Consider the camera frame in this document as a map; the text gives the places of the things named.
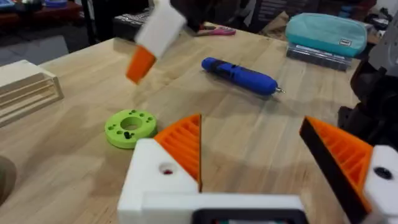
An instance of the black screw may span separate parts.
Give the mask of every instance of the black screw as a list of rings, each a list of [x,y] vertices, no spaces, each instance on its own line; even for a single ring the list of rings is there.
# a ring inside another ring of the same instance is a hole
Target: black screw
[[[130,133],[128,131],[125,131],[123,134],[124,134],[124,137],[126,139],[130,139],[131,138]]]
[[[373,171],[381,178],[386,180],[392,180],[393,176],[389,170],[384,167],[376,167]]]

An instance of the screw hole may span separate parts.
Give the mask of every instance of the screw hole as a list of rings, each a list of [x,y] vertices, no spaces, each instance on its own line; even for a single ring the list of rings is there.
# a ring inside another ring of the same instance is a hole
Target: screw hole
[[[159,166],[159,171],[163,175],[172,175],[177,171],[177,166],[175,164],[165,162]]]
[[[170,175],[170,174],[173,174],[173,171],[172,170],[164,170],[163,174],[164,175]]]
[[[391,171],[384,167],[375,167],[373,171],[381,178],[386,180],[392,180],[394,177],[391,174]]]

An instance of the orange ribbed finger pad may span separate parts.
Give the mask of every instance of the orange ribbed finger pad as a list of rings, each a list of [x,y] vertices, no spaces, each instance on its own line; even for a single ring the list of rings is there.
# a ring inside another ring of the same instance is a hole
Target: orange ribbed finger pad
[[[134,83],[139,83],[155,63],[156,58],[145,47],[137,46],[132,56],[126,76]]]
[[[170,125],[155,140],[199,183],[201,115],[195,114]]]
[[[371,207],[364,198],[363,189],[373,147],[340,128],[308,116],[305,119],[312,125],[364,206],[370,211]]]

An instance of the orange tip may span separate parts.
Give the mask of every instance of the orange tip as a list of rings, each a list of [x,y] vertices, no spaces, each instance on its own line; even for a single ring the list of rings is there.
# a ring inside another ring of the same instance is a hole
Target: orange tip
[[[155,61],[156,58],[152,53],[145,47],[138,45],[127,70],[127,78],[138,84],[147,75]]]

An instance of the wooden slatted object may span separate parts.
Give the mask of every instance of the wooden slatted object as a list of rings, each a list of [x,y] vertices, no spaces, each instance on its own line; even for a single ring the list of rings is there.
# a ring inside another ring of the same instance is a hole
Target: wooden slatted object
[[[0,127],[62,98],[54,74],[26,60],[0,67]]]

